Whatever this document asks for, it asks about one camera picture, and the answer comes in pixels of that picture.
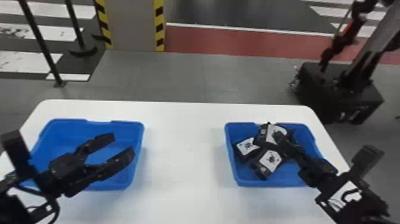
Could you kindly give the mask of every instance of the tiled floor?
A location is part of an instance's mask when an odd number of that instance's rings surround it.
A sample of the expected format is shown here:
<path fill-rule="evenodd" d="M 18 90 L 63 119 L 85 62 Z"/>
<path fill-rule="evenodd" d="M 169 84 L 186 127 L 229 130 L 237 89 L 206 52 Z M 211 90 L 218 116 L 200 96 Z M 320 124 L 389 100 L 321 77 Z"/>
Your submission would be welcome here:
<path fill-rule="evenodd" d="M 100 32 L 93 0 L 73 0 L 73 4 L 85 43 L 98 48 L 91 57 L 74 57 L 68 51 L 77 46 L 77 40 L 63 0 L 29 1 L 58 72 L 65 80 L 86 81 L 96 69 L 105 45 L 91 37 Z M 54 79 L 48 77 L 49 70 L 19 3 L 0 0 L 0 78 Z"/>
<path fill-rule="evenodd" d="M 106 51 L 88 83 L 53 88 L 40 80 L 0 80 L 0 131 L 19 128 L 44 99 L 111 99 L 257 104 L 297 104 L 288 90 L 293 66 L 304 60 L 178 53 Z M 379 65 L 374 82 L 386 102 L 361 126 L 326 126 L 350 162 L 363 144 L 386 151 L 366 180 L 400 222 L 397 175 L 400 139 L 400 66 Z"/>

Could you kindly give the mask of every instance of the pole base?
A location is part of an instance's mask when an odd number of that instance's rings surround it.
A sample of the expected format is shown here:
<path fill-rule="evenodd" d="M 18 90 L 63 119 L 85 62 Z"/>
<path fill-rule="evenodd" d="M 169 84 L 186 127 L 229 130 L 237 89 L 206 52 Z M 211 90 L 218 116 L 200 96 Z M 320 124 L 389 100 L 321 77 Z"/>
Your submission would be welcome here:
<path fill-rule="evenodd" d="M 92 33 L 92 37 L 96 41 L 105 41 L 105 37 L 103 35 L 100 35 L 100 34 Z"/>
<path fill-rule="evenodd" d="M 78 43 L 75 43 L 75 46 L 70 49 L 70 53 L 76 57 L 88 57 L 97 53 L 97 47 L 88 41 L 85 41 L 84 46 L 80 46 Z"/>
<path fill-rule="evenodd" d="M 67 84 L 67 81 L 62 81 L 61 84 L 58 84 L 58 82 L 55 82 L 54 88 L 62 88 Z"/>

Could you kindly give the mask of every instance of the yellow and black striped pillar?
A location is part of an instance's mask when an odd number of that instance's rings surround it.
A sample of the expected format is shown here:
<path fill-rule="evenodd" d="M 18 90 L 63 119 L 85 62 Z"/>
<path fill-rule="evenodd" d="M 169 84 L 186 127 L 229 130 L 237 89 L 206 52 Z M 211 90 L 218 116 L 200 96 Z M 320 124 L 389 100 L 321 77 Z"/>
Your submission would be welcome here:
<path fill-rule="evenodd" d="M 155 26 L 155 51 L 164 51 L 165 50 L 164 0 L 154 0 L 154 26 Z"/>
<path fill-rule="evenodd" d="M 105 12 L 105 0 L 95 0 L 95 8 L 99 17 L 99 25 L 101 32 L 104 36 L 105 46 L 107 49 L 113 48 L 113 42 L 111 39 L 110 25 L 108 16 Z"/>

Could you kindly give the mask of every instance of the blue tray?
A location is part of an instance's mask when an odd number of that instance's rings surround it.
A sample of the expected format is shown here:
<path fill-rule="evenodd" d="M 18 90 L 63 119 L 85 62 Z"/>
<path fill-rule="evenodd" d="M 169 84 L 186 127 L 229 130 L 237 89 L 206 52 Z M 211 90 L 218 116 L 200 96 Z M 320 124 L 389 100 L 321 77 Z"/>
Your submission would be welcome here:
<path fill-rule="evenodd" d="M 314 136 L 306 125 L 293 123 L 279 123 L 288 129 L 296 129 L 295 139 L 301 144 L 305 152 L 311 157 L 322 155 L 315 144 Z M 233 177 L 239 186 L 306 186 L 303 180 L 297 175 L 300 170 L 294 161 L 288 161 L 272 173 L 266 181 L 262 181 L 250 168 L 249 162 L 240 162 L 234 154 L 232 144 L 243 141 L 250 136 L 255 136 L 259 126 L 255 123 L 228 123 L 225 125 L 226 144 L 230 164 L 232 165 Z"/>
<path fill-rule="evenodd" d="M 105 181 L 92 183 L 85 190 L 109 191 L 127 188 L 133 180 L 135 168 L 142 148 L 144 126 L 139 122 L 90 122 L 83 119 L 51 120 L 39 135 L 31 151 L 30 163 L 39 172 L 48 169 L 49 162 L 65 153 L 75 151 L 80 144 L 96 135 L 113 132 L 115 142 L 91 154 L 86 164 L 101 164 L 129 146 L 134 147 L 133 161 L 116 175 Z M 35 186 L 33 181 L 25 181 L 24 186 Z"/>

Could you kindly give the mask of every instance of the robotic arm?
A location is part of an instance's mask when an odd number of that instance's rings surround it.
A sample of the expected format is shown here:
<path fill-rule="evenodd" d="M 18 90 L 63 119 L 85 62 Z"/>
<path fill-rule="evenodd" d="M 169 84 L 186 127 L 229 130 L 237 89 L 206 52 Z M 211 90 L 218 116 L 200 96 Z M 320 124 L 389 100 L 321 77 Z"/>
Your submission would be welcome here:
<path fill-rule="evenodd" d="M 337 32 L 332 40 L 332 45 L 328 47 L 321 54 L 321 71 L 325 72 L 326 68 L 329 64 L 329 61 L 337 54 L 340 54 L 343 49 L 352 45 L 354 39 L 362 26 L 367 22 L 366 14 L 372 12 L 375 8 L 375 5 L 378 3 L 378 0 L 365 0 L 364 2 L 354 1 L 351 5 L 349 11 L 346 13 L 346 16 L 343 18 L 342 23 L 337 28 Z M 349 23 L 343 32 L 340 32 L 340 28 L 342 27 L 344 21 L 347 19 L 348 14 L 351 12 L 352 22 Z"/>
<path fill-rule="evenodd" d="M 135 156 L 133 148 L 128 147 L 102 164 L 85 164 L 89 154 L 115 141 L 113 133 L 106 133 L 81 144 L 75 152 L 52 160 L 49 169 L 39 173 L 28 162 L 30 153 L 19 131 L 4 134 L 1 139 L 15 171 L 0 181 L 0 224 L 34 224 L 52 214 L 54 216 L 49 224 L 54 223 L 60 213 L 57 198 L 63 194 L 73 197 L 91 183 L 114 176 L 128 166 Z M 39 190 L 20 185 L 28 179 L 33 179 Z M 43 197 L 46 202 L 39 206 L 25 207 L 18 196 L 8 194 L 8 190 L 13 187 Z"/>
<path fill-rule="evenodd" d="M 317 188 L 321 192 L 315 202 L 337 224 L 393 223 L 388 220 L 388 205 L 371 191 L 363 180 L 382 158 L 383 151 L 372 146 L 363 146 L 352 159 L 354 165 L 350 171 L 338 175 L 338 170 L 327 160 L 312 158 L 306 154 L 304 148 L 296 143 L 293 130 L 289 130 L 285 135 L 281 131 L 267 134 L 272 135 L 276 142 L 276 145 L 268 147 L 268 150 L 274 152 L 272 156 L 280 158 L 281 164 L 277 167 L 286 161 L 294 160 L 300 167 L 298 176 L 309 187 Z M 255 139 L 255 145 L 266 146 L 263 127 Z"/>

